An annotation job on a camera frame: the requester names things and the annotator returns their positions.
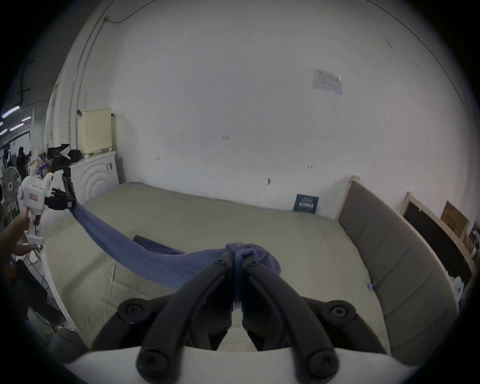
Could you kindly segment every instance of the bed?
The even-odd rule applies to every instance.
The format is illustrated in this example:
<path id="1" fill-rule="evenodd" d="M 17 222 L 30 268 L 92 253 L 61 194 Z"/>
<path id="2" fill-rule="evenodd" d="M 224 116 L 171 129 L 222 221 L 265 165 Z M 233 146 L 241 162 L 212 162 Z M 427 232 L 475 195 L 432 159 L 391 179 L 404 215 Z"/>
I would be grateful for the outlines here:
<path id="1" fill-rule="evenodd" d="M 451 283 L 431 248 L 356 179 L 338 220 L 141 183 L 121 184 L 84 206 L 130 238 L 141 235 L 185 252 L 259 244 L 300 295 L 350 302 L 405 364 L 422 362 L 457 315 Z M 117 264 L 71 215 L 46 231 L 42 253 L 54 296 L 88 346 L 125 299 L 171 293 Z M 238 316 L 234 325 L 240 327 Z M 226 350 L 236 350 L 236 342 L 228 343 Z"/>

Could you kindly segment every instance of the paper notice on wall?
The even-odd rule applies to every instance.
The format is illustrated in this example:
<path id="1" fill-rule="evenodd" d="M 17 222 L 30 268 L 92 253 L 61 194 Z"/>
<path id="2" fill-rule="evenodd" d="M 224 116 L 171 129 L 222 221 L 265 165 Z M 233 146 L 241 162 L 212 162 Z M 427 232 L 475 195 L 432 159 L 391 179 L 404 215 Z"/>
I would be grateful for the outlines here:
<path id="1" fill-rule="evenodd" d="M 333 92 L 337 95 L 342 94 L 342 76 L 332 72 L 313 69 L 313 87 L 323 89 L 327 92 Z"/>

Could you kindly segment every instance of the cardboard box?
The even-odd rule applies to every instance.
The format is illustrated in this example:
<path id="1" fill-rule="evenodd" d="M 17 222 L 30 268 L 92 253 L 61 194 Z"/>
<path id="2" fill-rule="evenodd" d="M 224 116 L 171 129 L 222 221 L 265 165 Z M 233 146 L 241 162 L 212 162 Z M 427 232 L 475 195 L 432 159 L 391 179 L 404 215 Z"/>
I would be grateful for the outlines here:
<path id="1" fill-rule="evenodd" d="M 440 218 L 461 239 L 465 235 L 468 220 L 450 202 L 445 204 L 444 212 Z"/>

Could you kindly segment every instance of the screw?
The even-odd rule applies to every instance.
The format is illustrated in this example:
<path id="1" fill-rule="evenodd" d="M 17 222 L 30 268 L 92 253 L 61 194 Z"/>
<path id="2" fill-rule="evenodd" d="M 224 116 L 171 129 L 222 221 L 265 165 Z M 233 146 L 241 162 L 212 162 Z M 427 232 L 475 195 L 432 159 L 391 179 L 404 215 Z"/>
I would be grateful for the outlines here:
<path id="1" fill-rule="evenodd" d="M 330 313 L 335 317 L 345 317 L 347 315 L 347 311 L 345 310 L 345 308 L 340 306 L 333 307 L 330 310 Z"/>
<path id="2" fill-rule="evenodd" d="M 168 373 L 168 360 L 157 350 L 141 351 L 138 355 L 137 370 L 144 376 L 160 378 Z"/>
<path id="3" fill-rule="evenodd" d="M 315 352 L 307 361 L 308 371 L 315 377 L 332 376 L 338 369 L 337 358 L 332 351 Z"/>
<path id="4" fill-rule="evenodd" d="M 129 316 L 135 316 L 135 315 L 138 315 L 143 310 L 144 308 L 142 305 L 138 303 L 133 303 L 133 304 L 127 305 L 127 308 L 125 308 L 125 313 Z"/>

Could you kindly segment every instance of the blue towel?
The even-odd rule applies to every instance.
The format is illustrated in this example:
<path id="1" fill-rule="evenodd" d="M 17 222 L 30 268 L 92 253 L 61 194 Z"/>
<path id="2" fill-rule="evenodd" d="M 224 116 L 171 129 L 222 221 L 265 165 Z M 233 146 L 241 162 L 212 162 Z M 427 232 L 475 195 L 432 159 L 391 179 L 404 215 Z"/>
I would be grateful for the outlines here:
<path id="1" fill-rule="evenodd" d="M 241 261 L 253 254 L 256 259 L 280 275 L 280 264 L 265 248 L 255 244 L 233 243 L 225 248 L 183 253 L 149 239 L 135 236 L 129 239 L 110 225 L 100 220 L 80 204 L 72 209 L 73 216 L 92 240 L 115 261 L 135 274 L 174 290 L 199 271 L 213 263 L 225 251 L 234 255 L 235 302 L 241 301 Z"/>

